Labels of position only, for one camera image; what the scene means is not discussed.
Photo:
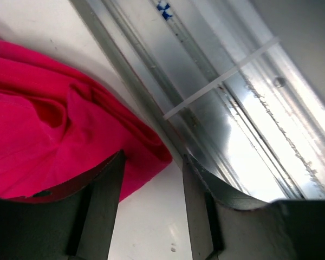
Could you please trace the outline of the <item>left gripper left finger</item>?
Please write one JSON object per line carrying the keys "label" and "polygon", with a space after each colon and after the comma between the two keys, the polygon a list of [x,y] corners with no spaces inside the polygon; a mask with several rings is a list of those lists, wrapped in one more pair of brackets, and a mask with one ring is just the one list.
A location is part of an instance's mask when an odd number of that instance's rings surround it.
{"label": "left gripper left finger", "polygon": [[125,161],[118,151],[31,197],[0,198],[0,259],[107,259]]}

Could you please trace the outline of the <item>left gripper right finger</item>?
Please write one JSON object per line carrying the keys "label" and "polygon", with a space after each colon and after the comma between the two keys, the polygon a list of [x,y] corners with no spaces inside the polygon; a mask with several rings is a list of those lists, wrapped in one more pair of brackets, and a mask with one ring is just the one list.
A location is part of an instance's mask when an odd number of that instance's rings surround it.
{"label": "left gripper right finger", "polygon": [[184,156],[193,259],[325,259],[325,200],[266,203]]}

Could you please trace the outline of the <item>red t shirt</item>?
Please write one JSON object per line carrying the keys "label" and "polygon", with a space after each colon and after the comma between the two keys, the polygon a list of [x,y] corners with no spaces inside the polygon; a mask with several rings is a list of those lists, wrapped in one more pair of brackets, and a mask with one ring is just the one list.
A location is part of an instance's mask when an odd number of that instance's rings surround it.
{"label": "red t shirt", "polygon": [[0,198],[30,197],[119,150],[127,158],[120,199],[172,162],[157,133],[101,84],[0,39]]}

